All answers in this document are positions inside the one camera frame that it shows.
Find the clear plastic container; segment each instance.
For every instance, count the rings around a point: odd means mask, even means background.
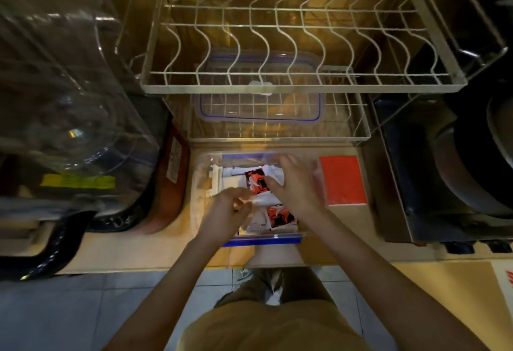
[[[205,64],[206,72],[226,73],[206,75],[202,84],[229,85],[228,69],[232,84],[312,84],[318,83],[315,75],[294,75],[315,73],[320,58],[306,52],[298,52],[294,60],[292,52],[271,51],[266,61],[266,51],[242,50],[239,57],[236,49],[216,48]],[[262,75],[261,73],[285,73]],[[204,121],[238,122],[302,122],[316,123],[321,117],[322,97],[318,93],[261,94],[200,94],[195,99],[195,110]]]
[[[194,234],[197,233],[203,215],[208,209],[210,199],[207,198],[206,191],[212,187],[212,177],[209,172],[212,165],[225,167],[253,167],[262,165],[277,165],[277,156],[286,151],[275,150],[273,152],[246,153],[233,151],[220,151],[204,153],[196,158],[195,170],[192,175],[191,185],[191,206],[190,219],[191,229]],[[317,196],[327,206],[326,188],[324,184],[324,174],[321,162],[313,152],[303,151],[294,153],[296,157],[304,161],[311,174]],[[247,231],[241,227],[239,233],[234,236],[226,247],[247,246],[247,245],[265,245],[265,244],[298,244],[301,239],[310,234],[310,230],[301,220],[298,220],[298,231],[290,232],[287,230],[261,230],[258,232]]]

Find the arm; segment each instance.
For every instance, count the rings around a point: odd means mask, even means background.
[[[247,189],[227,189],[215,196],[197,236],[104,351],[164,349],[201,272],[249,215],[251,203],[244,205],[239,198],[250,194]]]
[[[399,347],[417,350],[487,350],[463,323],[364,243],[318,201],[308,172],[293,155],[282,155],[285,186],[267,186],[293,215],[330,248]]]

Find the red notebook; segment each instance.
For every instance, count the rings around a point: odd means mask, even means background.
[[[321,156],[329,205],[367,204],[356,156]]]

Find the kitchen counter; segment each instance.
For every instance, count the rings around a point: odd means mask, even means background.
[[[358,155],[354,147],[320,147],[315,152],[319,156]],[[246,151],[253,146],[238,145]],[[289,148],[290,152],[300,152],[314,148]],[[165,270],[175,263],[185,245],[193,238],[195,231],[190,228],[190,176],[196,156],[202,149],[194,149],[191,154],[189,186],[184,207],[180,216],[163,231],[153,235],[140,235],[136,231],[121,233],[87,233],[75,258],[60,273],[87,273],[112,271]],[[340,221],[392,263],[434,262],[434,261],[479,261],[513,258],[513,254],[494,254],[488,246],[476,243],[475,254],[459,256],[448,254],[439,244],[417,247],[407,243],[387,243],[376,232],[374,219],[368,205],[331,206]],[[208,268],[223,267],[276,267],[295,265],[335,264],[327,247],[315,236],[305,237],[299,245],[268,245],[258,247],[222,248],[208,264]]]

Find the yellow label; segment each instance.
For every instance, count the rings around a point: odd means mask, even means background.
[[[41,186],[74,189],[114,189],[116,177],[103,175],[95,178],[84,178],[77,175],[45,174]]]

